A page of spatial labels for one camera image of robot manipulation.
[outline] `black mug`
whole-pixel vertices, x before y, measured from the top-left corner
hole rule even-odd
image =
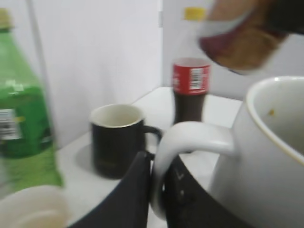
[[[159,129],[144,125],[143,112],[132,105],[112,104],[94,110],[90,117],[93,165],[98,173],[122,178],[139,151],[146,150],[145,133],[161,140]]]

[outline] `bottle cap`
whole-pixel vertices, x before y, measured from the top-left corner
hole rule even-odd
[[[12,27],[9,12],[6,8],[0,8],[0,29],[9,29]]]
[[[206,16],[206,9],[202,7],[186,7],[185,19],[202,21]]]

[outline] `white wall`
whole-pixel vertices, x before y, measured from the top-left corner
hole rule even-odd
[[[214,0],[165,0],[163,22],[163,83],[171,86],[171,63],[178,48],[174,40],[181,34],[183,9],[189,6],[210,9]],[[277,75],[304,75],[304,38],[291,36],[263,71],[252,76],[240,76],[212,64],[210,92],[215,95],[243,99],[248,88],[256,81]]]
[[[92,109],[132,103],[161,84],[157,0],[32,0],[46,61],[49,100],[60,146],[89,130]],[[25,0],[12,11],[16,40],[38,75]]]

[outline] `white cup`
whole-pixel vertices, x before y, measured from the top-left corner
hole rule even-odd
[[[166,171],[179,153],[196,150],[221,154],[209,192],[226,209],[256,228],[304,227],[304,77],[251,87],[231,129],[173,126],[152,170],[151,204],[160,218]]]
[[[65,228],[68,219],[67,201],[58,187],[32,187],[0,201],[1,228]]]

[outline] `white mug handle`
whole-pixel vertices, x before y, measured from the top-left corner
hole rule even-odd
[[[231,130],[207,123],[183,122],[173,126],[164,135],[152,169],[151,206],[159,218],[166,219],[162,188],[167,170],[178,154],[197,150],[235,156]]]

